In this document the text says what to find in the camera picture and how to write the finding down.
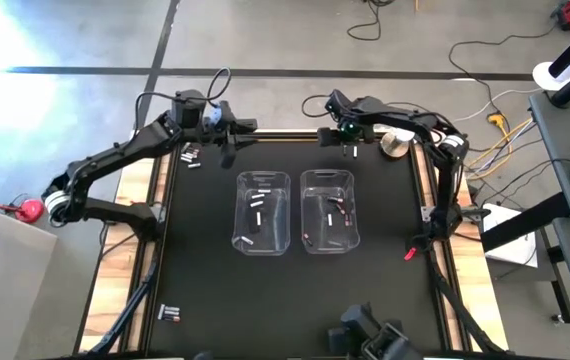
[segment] clear plastic bin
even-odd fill
[[[343,254],[360,243],[354,176],[346,170],[301,175],[302,241],[311,254]]]
[[[232,246],[245,255],[282,255],[290,243],[290,178],[248,171],[236,178]]]

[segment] wooden table frame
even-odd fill
[[[294,133],[298,131],[264,130],[261,132]],[[434,200],[431,189],[434,189],[435,185],[434,170],[427,166],[425,155],[419,145],[415,146],[414,155],[420,176],[423,205],[433,206]],[[171,155],[167,155],[156,161],[141,160],[123,169],[116,202],[120,204],[131,204],[132,202],[167,203],[167,178],[172,171],[170,157]],[[150,186],[154,178],[156,184]],[[471,205],[465,180],[461,184],[458,200],[461,206]],[[478,228],[470,223],[461,224],[457,233],[472,238],[480,238]],[[130,234],[131,229],[127,225],[110,226],[107,230],[105,248],[118,243]],[[139,244],[134,237],[100,261],[93,288],[88,298],[86,316],[79,330],[75,352],[91,349],[112,326],[125,307],[129,295],[134,290],[133,288],[145,275],[154,246],[154,243]],[[453,279],[457,280],[458,284],[453,284],[453,287],[458,291],[465,307],[478,322],[481,329],[487,333],[494,343],[503,349],[507,349],[507,340],[481,243],[455,235],[449,243],[435,243],[434,253],[441,272],[446,278],[451,279],[452,277],[448,275],[452,271],[456,272],[456,277]],[[134,274],[133,269],[138,262],[143,263],[142,266],[138,266],[142,271]],[[442,299],[442,303],[445,305],[444,312],[451,348],[454,350],[465,349],[469,346],[469,336],[461,336],[460,322],[453,308],[444,297]],[[112,352],[139,349],[146,300],[143,300],[137,309],[131,327],[124,334],[129,339],[127,346],[123,346],[118,341],[112,348]],[[471,340],[471,347],[473,350],[479,351],[473,340]]]

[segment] floor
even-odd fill
[[[221,66],[254,69],[232,81],[225,99],[238,117],[257,118],[262,128],[331,124],[304,117],[300,103],[334,88],[350,97],[417,103],[450,119],[466,117],[485,105],[486,89],[460,80],[447,60],[451,45],[542,34],[552,26],[548,15],[555,3],[421,0],[415,12],[413,1],[397,0],[381,9],[381,40],[362,42],[345,34],[371,21],[359,0],[0,0],[0,202],[23,192],[38,196],[68,162],[127,140],[139,92],[206,91],[207,69]],[[454,58],[482,76],[503,74],[488,82],[496,95],[535,89],[527,74],[569,43],[570,33],[554,30],[500,47],[460,47]],[[512,126],[528,118],[525,94],[496,103]],[[156,98],[144,102],[142,118],[151,120],[167,107]],[[308,104],[309,112],[321,109],[321,102]],[[498,130],[483,119],[457,123],[477,148],[498,140]],[[539,137],[534,129],[516,144]],[[547,159],[542,144],[532,145],[488,181],[503,186]],[[97,182],[92,195],[113,199],[118,176]],[[558,189],[547,170],[512,198],[527,207]],[[489,195],[484,190],[480,198]],[[72,351],[99,230],[95,222],[52,230],[61,241],[17,358]],[[570,358],[570,325],[547,320],[557,312],[549,284],[497,283],[496,293],[512,350]]]

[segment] white cable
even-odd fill
[[[511,138],[509,140],[509,142],[507,143],[507,145],[505,145],[505,146],[512,145],[512,143],[514,141],[516,141],[516,139],[518,139],[518,137],[521,136],[521,134],[523,134],[525,132],[525,130],[528,129],[530,127],[530,125],[532,125],[533,122],[534,122],[533,120],[528,121],[527,125],[523,126],[523,128],[520,129],[519,132],[516,133],[516,135],[514,135],[514,137]],[[486,170],[485,168],[489,167],[492,164],[492,161],[494,161],[494,159],[496,159],[496,157],[498,157],[499,153],[500,153],[500,151],[497,151],[496,154],[494,154],[493,158],[491,158],[489,161],[487,161],[485,164],[483,164],[483,166],[481,166],[478,170],[475,170],[474,175],[478,175],[481,171],[485,171]]]
[[[537,88],[537,89],[533,89],[533,90],[507,90],[507,91],[503,91],[502,93],[494,96],[492,98],[492,101],[496,101],[498,100],[498,98],[500,98],[503,95],[507,95],[507,94],[511,94],[511,93],[518,93],[518,94],[531,94],[537,91],[542,90],[541,88]],[[471,118],[474,118],[480,114],[483,113],[483,111],[485,111],[485,109],[487,109],[488,106],[490,106],[492,104],[492,101],[488,101],[487,104],[485,104],[485,106],[483,106],[482,109],[478,110],[477,112],[473,113],[472,115],[463,117],[463,118],[459,118],[459,119],[454,119],[452,120],[452,122],[459,122],[459,121],[465,121],[465,120],[469,120]]]

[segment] red tag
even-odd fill
[[[405,254],[405,257],[403,259],[405,259],[405,261],[410,261],[414,257],[414,254],[416,254],[416,248],[411,248],[407,254]]]

